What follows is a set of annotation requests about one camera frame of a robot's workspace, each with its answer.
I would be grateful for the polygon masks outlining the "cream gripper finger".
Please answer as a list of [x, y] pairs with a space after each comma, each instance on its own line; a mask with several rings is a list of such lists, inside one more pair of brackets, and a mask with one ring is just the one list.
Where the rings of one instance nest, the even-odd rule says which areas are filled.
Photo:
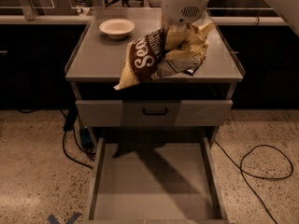
[[188, 28], [186, 24], [172, 24], [167, 22], [164, 25], [165, 31], [165, 45], [166, 50], [176, 48], [188, 36]]
[[207, 36], [216, 27], [213, 22], [198, 26], [194, 23], [187, 23], [188, 36], [176, 48], [166, 50], [167, 60], [185, 60], [198, 56], [203, 58], [208, 47]]

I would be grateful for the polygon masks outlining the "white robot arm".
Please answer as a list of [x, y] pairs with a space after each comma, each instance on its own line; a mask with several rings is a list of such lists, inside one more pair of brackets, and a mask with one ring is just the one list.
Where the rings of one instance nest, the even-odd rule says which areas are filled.
[[[264, 0], [291, 28], [299, 31], [299, 0]], [[205, 54], [207, 45], [197, 48], [192, 42], [206, 36], [215, 25], [210, 22], [200, 26], [200, 36], [194, 34], [196, 21], [206, 12], [209, 0], [161, 0], [162, 27], [165, 31], [165, 58], [167, 60], [186, 60]]]

